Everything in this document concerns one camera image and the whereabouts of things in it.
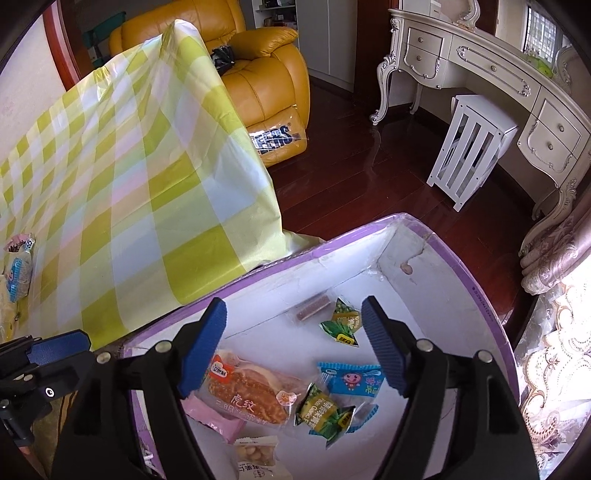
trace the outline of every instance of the black plastic bag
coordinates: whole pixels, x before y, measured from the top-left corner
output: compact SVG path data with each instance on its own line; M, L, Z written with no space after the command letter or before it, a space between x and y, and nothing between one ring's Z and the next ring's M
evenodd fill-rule
M220 77L234 66L234 52L230 45L214 48L212 61Z

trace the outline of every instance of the white vanity desk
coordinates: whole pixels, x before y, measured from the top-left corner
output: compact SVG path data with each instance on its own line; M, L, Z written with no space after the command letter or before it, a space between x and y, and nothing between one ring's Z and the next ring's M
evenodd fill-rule
M569 215L576 187L591 161L591 120L558 85L568 87L564 61L558 58L557 80L551 80L525 61L519 50L486 32L472 32L426 15L389 11L392 41L390 54L378 66L381 104L370 117L374 125L388 109L388 80L395 70L408 72L420 85L434 89L465 86L469 70L530 112L517 145L531 165L554 181L559 199L554 209L525 236L521 246L524 255L539 233ZM420 91L419 88L414 109ZM540 206L538 202L534 208L535 218L540 214Z

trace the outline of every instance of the desk drawer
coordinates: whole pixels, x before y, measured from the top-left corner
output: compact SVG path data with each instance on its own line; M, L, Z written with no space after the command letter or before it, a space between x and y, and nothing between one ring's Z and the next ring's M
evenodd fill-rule
M446 59L452 44L453 35L445 30L440 30L430 25L424 25L413 21L404 22L404 35L402 41L413 47L428 51Z
M569 108L542 87L532 110L532 115L565 144L578 157L589 139L589 132Z
M441 88L445 78L447 60L412 45L402 44L402 52L404 53L400 63L402 70L409 72L423 85Z
M533 115L530 115L528 125L521 133L517 146L527 161L547 173L557 186L564 182L577 160L570 150Z
M517 66L457 35L449 59L496 85L531 112L540 84Z

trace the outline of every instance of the carved table leg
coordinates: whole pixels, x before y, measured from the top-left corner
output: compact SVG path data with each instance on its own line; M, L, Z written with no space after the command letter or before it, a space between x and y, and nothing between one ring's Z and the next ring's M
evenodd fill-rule
M388 103L390 97L390 89L388 80L392 72L396 69L396 55L394 52L384 57L384 61L378 66L378 83L381 102L379 109L375 111L373 115L369 116L372 124L377 125L386 116L388 111Z
M421 104L421 94L423 93L423 86L421 83L417 83L417 92L414 94L414 103L410 109L410 114L414 115L417 113L418 106Z

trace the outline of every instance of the green snack packet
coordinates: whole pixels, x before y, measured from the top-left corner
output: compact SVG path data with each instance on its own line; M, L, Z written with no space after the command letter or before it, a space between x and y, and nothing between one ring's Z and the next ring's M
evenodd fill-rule
M310 384L295 413L295 424L305 423L326 439L328 448L349 428L355 407L340 408L315 384Z
M359 346L354 333L362 327L361 314L341 299L336 299L331 319L322 322L320 327L337 342Z

